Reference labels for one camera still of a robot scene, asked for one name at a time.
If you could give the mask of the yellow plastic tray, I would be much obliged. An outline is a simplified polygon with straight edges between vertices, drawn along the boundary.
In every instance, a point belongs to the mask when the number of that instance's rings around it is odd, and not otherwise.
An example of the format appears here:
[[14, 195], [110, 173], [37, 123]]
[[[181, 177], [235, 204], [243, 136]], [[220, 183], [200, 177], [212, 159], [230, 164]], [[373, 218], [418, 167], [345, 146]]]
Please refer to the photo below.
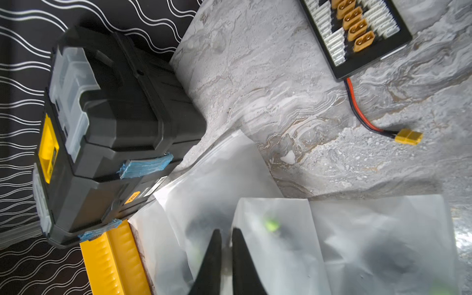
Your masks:
[[152, 294], [127, 221], [80, 247], [93, 295]]

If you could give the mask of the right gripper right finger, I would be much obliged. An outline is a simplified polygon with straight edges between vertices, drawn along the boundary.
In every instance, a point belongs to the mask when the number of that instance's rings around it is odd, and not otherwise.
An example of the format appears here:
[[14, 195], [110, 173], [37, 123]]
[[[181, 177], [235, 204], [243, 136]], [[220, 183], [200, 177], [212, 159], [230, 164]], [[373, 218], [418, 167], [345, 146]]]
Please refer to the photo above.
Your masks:
[[242, 231], [232, 231], [232, 289], [234, 295], [267, 295]]

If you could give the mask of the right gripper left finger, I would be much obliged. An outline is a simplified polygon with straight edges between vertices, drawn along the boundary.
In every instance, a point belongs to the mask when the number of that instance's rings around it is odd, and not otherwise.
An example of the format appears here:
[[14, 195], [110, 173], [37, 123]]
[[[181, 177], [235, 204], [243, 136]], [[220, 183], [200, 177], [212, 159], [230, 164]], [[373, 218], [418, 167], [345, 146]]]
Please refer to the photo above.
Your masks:
[[219, 229], [212, 233], [197, 278], [188, 295], [220, 295], [222, 237]]

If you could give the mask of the clear plastic bag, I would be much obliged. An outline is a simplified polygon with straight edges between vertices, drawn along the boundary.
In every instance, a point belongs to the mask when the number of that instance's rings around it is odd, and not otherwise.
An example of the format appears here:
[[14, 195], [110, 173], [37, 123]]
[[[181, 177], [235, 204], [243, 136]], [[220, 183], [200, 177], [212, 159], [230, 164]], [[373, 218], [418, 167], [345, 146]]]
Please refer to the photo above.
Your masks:
[[232, 221], [245, 197], [278, 198], [281, 191], [256, 144], [241, 131], [154, 193], [130, 219], [154, 294], [190, 292], [214, 231], [222, 238], [220, 290], [232, 293]]
[[[289, 227], [293, 243], [259, 239], [261, 217]], [[244, 198], [232, 225], [268, 295], [460, 294], [451, 214], [440, 195]]]

